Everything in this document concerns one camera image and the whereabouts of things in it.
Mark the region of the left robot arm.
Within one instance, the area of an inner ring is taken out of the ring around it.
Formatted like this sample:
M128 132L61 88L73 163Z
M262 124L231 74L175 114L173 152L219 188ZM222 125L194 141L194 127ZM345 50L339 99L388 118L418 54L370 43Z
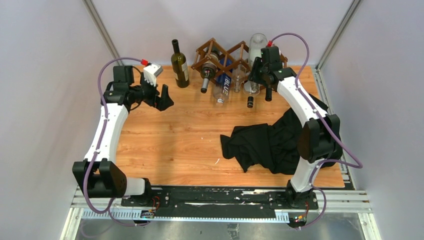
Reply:
M145 103L159 111L174 105L166 84L158 91L157 78L162 66L149 63L139 71L135 85L134 70L130 65L114 66L113 80L102 92L99 123L93 141L82 161L74 162L72 173L90 207L91 199L135 197L147 204L153 196L147 178L128 177L116 165L116 154L122 128L132 105Z

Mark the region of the tall clear glass bottle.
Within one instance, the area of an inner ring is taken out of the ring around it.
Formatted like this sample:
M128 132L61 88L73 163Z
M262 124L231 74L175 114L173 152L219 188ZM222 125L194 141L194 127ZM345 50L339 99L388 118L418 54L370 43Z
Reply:
M263 33L255 33L251 36L248 51L248 64L251 71L247 75L247 82L244 84L244 91L248 96L257 96L260 93L260 85L254 82L257 69L260 65L262 53L261 49L266 47L267 37Z

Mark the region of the dark green wine bottle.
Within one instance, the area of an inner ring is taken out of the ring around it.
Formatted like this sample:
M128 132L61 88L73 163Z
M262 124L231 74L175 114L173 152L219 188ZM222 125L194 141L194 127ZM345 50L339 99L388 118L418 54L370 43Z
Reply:
M189 70L186 56L180 51L179 41L171 41L173 54L171 56L171 65L174 72L174 78L179 88L186 88L190 84Z

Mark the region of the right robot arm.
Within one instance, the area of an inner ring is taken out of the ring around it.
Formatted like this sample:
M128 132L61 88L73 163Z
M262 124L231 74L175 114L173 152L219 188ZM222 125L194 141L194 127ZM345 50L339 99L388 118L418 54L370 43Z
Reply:
M261 85L265 100L272 100L277 92L289 103L302 127L297 151L299 162L292 178L287 182L285 200L291 208L298 208L313 197L312 183L329 159L340 160L340 118L328 114L306 92L290 67L285 67L277 46L261 48L255 57L248 80Z

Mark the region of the brown bottle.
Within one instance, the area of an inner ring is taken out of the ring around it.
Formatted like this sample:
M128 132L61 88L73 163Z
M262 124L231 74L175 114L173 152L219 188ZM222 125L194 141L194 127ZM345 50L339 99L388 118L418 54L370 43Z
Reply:
M201 66L200 75L203 78L203 82L202 82L200 92L203 94L205 94L208 90L210 79L214 78L216 75L217 66L212 62L212 59L218 60L219 54L220 54L219 50L213 47L210 53L210 60L206 61Z

